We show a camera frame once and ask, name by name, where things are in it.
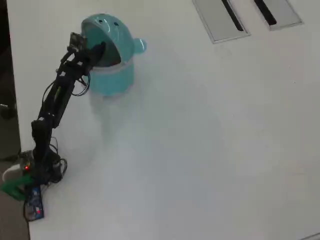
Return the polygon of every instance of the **metal plate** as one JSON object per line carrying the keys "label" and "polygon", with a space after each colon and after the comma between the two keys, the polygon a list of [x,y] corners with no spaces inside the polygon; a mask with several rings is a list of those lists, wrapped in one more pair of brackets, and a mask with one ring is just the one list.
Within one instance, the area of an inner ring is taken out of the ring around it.
{"label": "metal plate", "polygon": [[302,24],[302,20],[287,0],[253,0],[270,30]]}
{"label": "metal plate", "polygon": [[249,36],[229,0],[193,0],[213,43]]}

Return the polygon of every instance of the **toy dome lid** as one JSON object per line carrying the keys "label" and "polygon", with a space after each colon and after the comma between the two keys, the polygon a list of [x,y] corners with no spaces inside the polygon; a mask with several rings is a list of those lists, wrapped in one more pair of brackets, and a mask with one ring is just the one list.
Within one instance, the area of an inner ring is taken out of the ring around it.
{"label": "toy dome lid", "polygon": [[106,51],[98,67],[125,64],[135,53],[135,42],[129,29],[118,18],[109,14],[95,14],[81,24],[81,34],[87,38],[87,47],[106,43]]}

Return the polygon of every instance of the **green plastic part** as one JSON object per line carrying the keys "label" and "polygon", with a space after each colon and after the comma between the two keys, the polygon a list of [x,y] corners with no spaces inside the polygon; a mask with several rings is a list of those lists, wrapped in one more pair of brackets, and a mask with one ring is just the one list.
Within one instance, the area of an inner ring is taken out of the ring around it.
{"label": "green plastic part", "polygon": [[33,182],[34,180],[27,174],[18,179],[6,181],[1,185],[1,191],[10,195],[17,201],[24,201],[26,199],[25,193],[19,186],[32,184]]}

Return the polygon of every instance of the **white tabletop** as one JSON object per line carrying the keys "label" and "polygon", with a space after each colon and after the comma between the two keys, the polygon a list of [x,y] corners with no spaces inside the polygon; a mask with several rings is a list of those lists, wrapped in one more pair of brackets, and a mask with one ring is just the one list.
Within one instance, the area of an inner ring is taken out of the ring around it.
{"label": "white tabletop", "polygon": [[148,43],[118,97],[72,97],[68,160],[31,240],[298,240],[320,231],[320,2],[213,45],[191,0],[8,0],[22,150],[70,32],[108,12]]}

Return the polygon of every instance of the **cable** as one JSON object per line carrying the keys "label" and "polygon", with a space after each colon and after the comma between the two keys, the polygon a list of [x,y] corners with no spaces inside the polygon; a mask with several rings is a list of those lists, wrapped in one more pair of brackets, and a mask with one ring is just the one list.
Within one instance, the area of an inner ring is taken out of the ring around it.
{"label": "cable", "polygon": [[55,153],[58,154],[58,148],[51,143],[49,145],[50,145],[50,147],[53,147],[53,149],[55,150]]}
{"label": "cable", "polygon": [[50,83],[50,85],[46,87],[46,89],[45,89],[45,91],[43,93],[42,104],[41,104],[42,110],[44,110],[45,95],[46,95],[47,91],[49,90],[49,88],[52,87],[55,82],[56,82],[56,80],[54,80],[52,83]]}
{"label": "cable", "polygon": [[52,136],[51,138],[52,138],[52,139],[55,139],[55,142],[56,142],[56,148],[58,149],[58,140],[57,140],[57,138],[56,138],[55,136]]}
{"label": "cable", "polygon": [[67,168],[68,168],[68,162],[67,162],[67,160],[64,159],[64,158],[61,158],[60,161],[63,161],[63,162],[64,162],[64,168],[63,168],[63,171],[62,171],[62,178],[63,178],[64,175],[65,175],[65,173],[66,173],[66,170],[67,170]]}
{"label": "cable", "polygon": [[89,73],[88,74],[88,82],[86,84],[86,88],[82,92],[77,93],[77,94],[72,93],[72,95],[75,96],[75,97],[80,97],[80,96],[85,95],[88,92],[89,88],[90,88],[90,82],[91,82],[91,76],[90,76],[90,73]]}

